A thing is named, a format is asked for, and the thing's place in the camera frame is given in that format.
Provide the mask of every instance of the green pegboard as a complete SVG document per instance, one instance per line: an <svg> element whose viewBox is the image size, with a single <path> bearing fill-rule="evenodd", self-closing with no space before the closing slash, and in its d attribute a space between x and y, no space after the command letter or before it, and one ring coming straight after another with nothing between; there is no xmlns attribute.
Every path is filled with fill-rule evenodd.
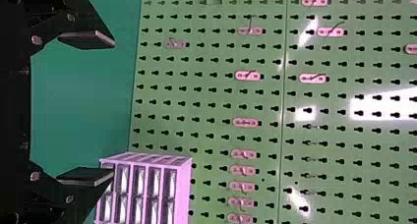
<svg viewBox="0 0 417 224"><path fill-rule="evenodd" d="M143 0L131 150L194 158L192 223L242 212L224 203L230 196L256 200L245 213L257 223L417 222L416 61L403 51L417 42L415 5L301 1ZM236 33L249 16L265 35ZM336 26L345 36L316 33ZM169 38L190 46L166 49ZM237 81L240 70L264 79ZM328 81L302 84L301 74ZM262 125L240 129L233 118ZM260 158L233 159L234 148ZM233 164L259 174L233 176ZM239 194L223 187L230 181L259 189Z"/></svg>
<svg viewBox="0 0 417 224"><path fill-rule="evenodd" d="M281 196L279 222L417 222L410 135L417 62L403 51L417 41L415 5L331 0L306 8L298 1L288 0L281 189L291 190ZM337 24L345 36L317 36L317 28ZM301 84L305 73L328 82Z"/></svg>
<svg viewBox="0 0 417 224"><path fill-rule="evenodd" d="M224 222L229 212L242 212L227 205L230 196L255 200L258 207L247 213L259 223L277 219L285 6L261 1L143 3L131 145L137 147L133 150L193 157L192 223ZM236 33L249 24L248 15L265 35ZM166 49L170 37L190 47ZM265 78L239 82L235 72L240 70L258 70ZM234 118L256 118L262 125L238 129ZM235 148L253 149L260 157L233 159ZM234 164L253 165L259 174L234 177L228 171ZM230 191L232 181L252 182L258 190L246 195Z"/></svg>

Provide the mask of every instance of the pink bracket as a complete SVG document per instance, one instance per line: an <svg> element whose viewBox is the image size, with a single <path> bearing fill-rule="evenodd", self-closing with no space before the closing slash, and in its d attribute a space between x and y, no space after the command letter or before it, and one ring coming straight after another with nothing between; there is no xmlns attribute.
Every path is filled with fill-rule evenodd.
<svg viewBox="0 0 417 224"><path fill-rule="evenodd" d="M405 46L405 52L407 52L407 54L416 55L417 54L417 44L407 44Z"/></svg>
<svg viewBox="0 0 417 224"><path fill-rule="evenodd" d="M230 172L235 176L253 177L257 173L257 169L252 166L232 165L230 166Z"/></svg>
<svg viewBox="0 0 417 224"><path fill-rule="evenodd" d="M230 197L227 201L230 206L236 208L252 208L255 207L255 202L248 197Z"/></svg>
<svg viewBox="0 0 417 224"><path fill-rule="evenodd" d="M190 43L188 42L184 42L180 39L174 39L172 37L165 41L165 48L167 49L182 49L188 47L189 45Z"/></svg>
<svg viewBox="0 0 417 224"><path fill-rule="evenodd" d="M249 27L243 27L238 28L237 33L239 35L263 35L264 29L260 27L251 27L251 29Z"/></svg>
<svg viewBox="0 0 417 224"><path fill-rule="evenodd" d="M239 224L252 224L254 223L254 217L248 214L229 213L227 214L227 220L231 223Z"/></svg>
<svg viewBox="0 0 417 224"><path fill-rule="evenodd" d="M328 0L302 0L304 6L327 6Z"/></svg>
<svg viewBox="0 0 417 224"><path fill-rule="evenodd" d="M233 125L237 128L256 128L260 124L257 119L235 118Z"/></svg>
<svg viewBox="0 0 417 224"><path fill-rule="evenodd" d="M303 84L323 84L327 80L327 76L323 74L302 74L298 78Z"/></svg>
<svg viewBox="0 0 417 224"><path fill-rule="evenodd" d="M233 158L246 158L246 159L256 159L257 153L254 150L250 149L233 149L232 150Z"/></svg>
<svg viewBox="0 0 417 224"><path fill-rule="evenodd" d="M319 28L317 35L322 37L341 37L344 36L343 28Z"/></svg>
<svg viewBox="0 0 417 224"><path fill-rule="evenodd" d="M230 182L230 190L241 193L253 193L255 191L255 184L248 182Z"/></svg>
<svg viewBox="0 0 417 224"><path fill-rule="evenodd" d="M236 72L236 79L240 81L260 81L261 74L258 71L238 71Z"/></svg>

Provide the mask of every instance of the green wall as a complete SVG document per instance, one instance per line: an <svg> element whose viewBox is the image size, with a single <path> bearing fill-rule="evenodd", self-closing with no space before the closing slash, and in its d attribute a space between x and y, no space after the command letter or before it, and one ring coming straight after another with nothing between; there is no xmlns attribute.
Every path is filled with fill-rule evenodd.
<svg viewBox="0 0 417 224"><path fill-rule="evenodd" d="M32 58L31 159L52 176L128 149L141 0L90 1L115 49L53 41Z"/></svg>

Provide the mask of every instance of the metal bolt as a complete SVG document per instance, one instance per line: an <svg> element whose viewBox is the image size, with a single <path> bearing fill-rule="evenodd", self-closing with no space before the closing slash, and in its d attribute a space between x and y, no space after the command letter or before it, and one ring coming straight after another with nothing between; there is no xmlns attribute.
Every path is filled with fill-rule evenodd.
<svg viewBox="0 0 417 224"><path fill-rule="evenodd" d="M35 45L42 45L42 38L40 38L39 36L37 36L37 35L33 35L32 37L31 37L31 43L33 43L33 44L35 44Z"/></svg>
<svg viewBox="0 0 417 224"><path fill-rule="evenodd" d="M28 148L29 148L29 143L27 141L21 143L20 149L28 149Z"/></svg>
<svg viewBox="0 0 417 224"><path fill-rule="evenodd" d="M39 178L40 178L40 173L39 172L32 172L30 174L30 181L31 182L35 182L35 181L39 180Z"/></svg>
<svg viewBox="0 0 417 224"><path fill-rule="evenodd" d="M73 202L73 201L74 201L74 196L72 196L72 195L67 196L67 198L65 198L65 202L66 202L66 203L71 203L71 202Z"/></svg>
<svg viewBox="0 0 417 224"><path fill-rule="evenodd" d="M68 14L67 19L69 22L74 22L76 20L76 18L72 14Z"/></svg>

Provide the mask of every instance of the black mount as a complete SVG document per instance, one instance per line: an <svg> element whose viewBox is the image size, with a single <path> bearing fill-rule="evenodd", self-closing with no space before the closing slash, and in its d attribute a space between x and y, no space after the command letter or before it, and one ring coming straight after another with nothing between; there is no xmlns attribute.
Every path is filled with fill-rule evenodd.
<svg viewBox="0 0 417 224"><path fill-rule="evenodd" d="M30 161L30 56L54 38L89 50L114 37L89 0L0 0L0 223L82 224L111 179L67 186Z"/></svg>

